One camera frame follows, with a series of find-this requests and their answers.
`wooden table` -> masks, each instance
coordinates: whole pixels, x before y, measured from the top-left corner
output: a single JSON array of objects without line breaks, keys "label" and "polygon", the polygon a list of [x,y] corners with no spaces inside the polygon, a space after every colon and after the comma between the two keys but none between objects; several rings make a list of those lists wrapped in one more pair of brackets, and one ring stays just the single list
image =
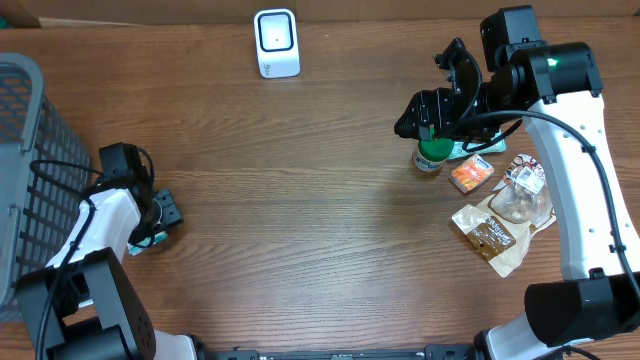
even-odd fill
[{"label": "wooden table", "polygon": [[[607,132],[640,224],[640,21],[541,20],[551,43],[592,46]],[[418,172],[393,134],[411,96],[447,86],[433,64],[455,36],[485,68],[479,21],[299,24],[302,74],[263,80],[251,25],[0,31],[33,57],[47,93],[91,153],[115,142],[153,156],[185,224],[125,260],[153,325],[213,349],[422,347],[469,342],[523,311],[531,283],[560,280],[556,226],[506,279],[451,223],[497,177],[462,196]],[[535,154],[523,130],[498,172]],[[22,324],[1,325],[0,358],[32,358]],[[638,335],[585,348],[636,359]]]}]

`small orange box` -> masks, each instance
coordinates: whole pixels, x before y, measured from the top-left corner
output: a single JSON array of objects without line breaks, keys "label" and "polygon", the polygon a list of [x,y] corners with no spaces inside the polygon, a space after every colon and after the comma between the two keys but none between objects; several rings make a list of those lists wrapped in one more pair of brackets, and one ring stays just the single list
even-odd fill
[{"label": "small orange box", "polygon": [[453,169],[449,179],[462,191],[469,191],[482,185],[493,175],[494,169],[480,155],[475,154]]}]

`green lid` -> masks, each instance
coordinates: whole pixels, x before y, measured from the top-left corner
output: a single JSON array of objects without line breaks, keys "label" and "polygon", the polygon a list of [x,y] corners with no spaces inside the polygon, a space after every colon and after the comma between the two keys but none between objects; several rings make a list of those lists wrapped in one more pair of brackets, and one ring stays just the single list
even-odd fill
[{"label": "green lid", "polygon": [[420,155],[425,159],[433,162],[444,161],[449,157],[453,150],[453,140],[451,139],[437,139],[431,141],[420,141],[418,143],[418,150]]}]

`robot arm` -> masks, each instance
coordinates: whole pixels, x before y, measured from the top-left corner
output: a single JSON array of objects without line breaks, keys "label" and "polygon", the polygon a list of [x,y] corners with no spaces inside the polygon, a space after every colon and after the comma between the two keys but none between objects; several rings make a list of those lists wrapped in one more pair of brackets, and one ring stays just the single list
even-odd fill
[{"label": "robot arm", "polygon": [[[80,203],[67,242],[45,269],[23,276],[17,284],[16,297],[34,347],[47,293],[53,291],[51,279],[61,276],[46,325],[45,359],[195,360],[196,340],[153,329],[121,265],[127,243],[138,244],[150,231],[182,222],[171,194],[163,190],[152,197],[152,181],[133,145],[100,149],[100,160],[105,175],[88,189],[90,201]],[[72,243],[87,221],[73,251]],[[70,251],[70,261],[62,265]],[[91,304],[98,316],[72,325],[62,320]]]},{"label": "robot arm", "polygon": [[[429,141],[433,128],[435,138],[489,141],[501,124],[528,110],[532,116],[522,119],[545,169],[565,281],[529,286],[525,313],[479,334],[477,348],[494,360],[534,359],[563,345],[635,330],[640,307],[632,279],[640,280],[640,273],[623,269],[620,252],[626,254],[630,271],[640,271],[640,243],[607,145],[595,57],[582,43],[548,46],[528,6],[500,10],[483,21],[481,34],[487,66],[495,72],[491,81],[481,83],[477,63],[462,41],[454,39],[435,56],[436,64],[449,70],[452,88],[417,93],[395,132]],[[550,115],[571,131],[538,115]],[[585,138],[589,148],[573,132]],[[590,151],[600,159],[604,183],[611,190],[615,229]],[[622,247],[614,241],[616,229]]]}]

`white device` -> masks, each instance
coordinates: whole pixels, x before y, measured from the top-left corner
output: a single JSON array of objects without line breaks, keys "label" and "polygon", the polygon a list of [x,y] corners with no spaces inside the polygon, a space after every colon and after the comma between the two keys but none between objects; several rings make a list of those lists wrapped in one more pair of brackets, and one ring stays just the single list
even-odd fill
[{"label": "white device", "polygon": [[262,10],[253,19],[260,74],[267,79],[300,73],[296,17],[287,9]]}]

